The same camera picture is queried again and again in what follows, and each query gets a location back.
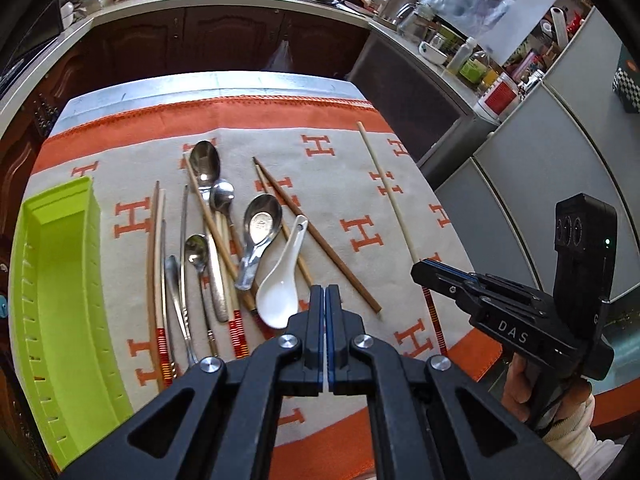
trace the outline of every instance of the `lime green container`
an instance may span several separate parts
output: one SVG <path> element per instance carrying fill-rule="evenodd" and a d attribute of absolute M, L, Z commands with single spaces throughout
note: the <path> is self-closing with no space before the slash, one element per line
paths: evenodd
<path fill-rule="evenodd" d="M 12 249 L 12 351 L 59 468 L 133 413 L 100 280 L 100 208 L 84 176 L 25 200 Z"/>

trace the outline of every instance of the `metal bolt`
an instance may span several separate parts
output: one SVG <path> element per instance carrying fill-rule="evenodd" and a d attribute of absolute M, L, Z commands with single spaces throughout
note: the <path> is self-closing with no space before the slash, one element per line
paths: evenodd
<path fill-rule="evenodd" d="M 449 370 L 451 368 L 451 361 L 448 357 L 444 357 L 444 355 L 436 355 L 431 358 L 431 368 L 434 370 L 439 370 L 443 372 L 444 370 Z"/>
<path fill-rule="evenodd" d="M 278 344 L 282 348 L 293 348 L 298 344 L 298 338 L 293 334 L 284 334 L 278 338 Z"/>
<path fill-rule="evenodd" d="M 217 357 L 205 357 L 200 361 L 200 370 L 207 374 L 217 372 L 222 367 L 222 361 Z"/>
<path fill-rule="evenodd" d="M 358 348 L 370 348 L 373 338 L 369 334 L 360 334 L 353 338 L 353 342 Z"/>

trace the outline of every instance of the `green label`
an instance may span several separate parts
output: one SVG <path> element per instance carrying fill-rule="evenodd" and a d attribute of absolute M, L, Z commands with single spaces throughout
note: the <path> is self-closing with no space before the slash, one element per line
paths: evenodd
<path fill-rule="evenodd" d="M 471 83 L 479 83 L 486 72 L 486 67 L 477 59 L 469 59 L 460 69 L 460 74 Z"/>

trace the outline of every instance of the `camera lens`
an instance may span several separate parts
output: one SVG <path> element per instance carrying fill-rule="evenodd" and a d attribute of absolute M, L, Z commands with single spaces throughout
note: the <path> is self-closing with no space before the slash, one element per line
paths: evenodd
<path fill-rule="evenodd" d="M 574 244 L 579 245 L 580 240 L 582 240 L 582 222 L 580 222 L 579 218 L 576 218 L 574 222 Z"/>
<path fill-rule="evenodd" d="M 567 217 L 562 223 L 562 241 L 568 245 L 569 240 L 571 240 L 571 219 Z"/>

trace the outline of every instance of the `triangular cutout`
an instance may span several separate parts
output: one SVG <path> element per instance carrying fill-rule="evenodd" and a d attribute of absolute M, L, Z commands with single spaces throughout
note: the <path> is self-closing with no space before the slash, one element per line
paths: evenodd
<path fill-rule="evenodd" d="M 459 388 L 456 397 L 483 456 L 491 457 L 517 443 L 513 431 L 495 418 L 472 393 Z"/>
<path fill-rule="evenodd" d="M 193 396 L 194 391 L 191 388 L 181 391 L 142 426 L 132 431 L 128 437 L 129 443 L 155 458 L 165 456 Z"/>

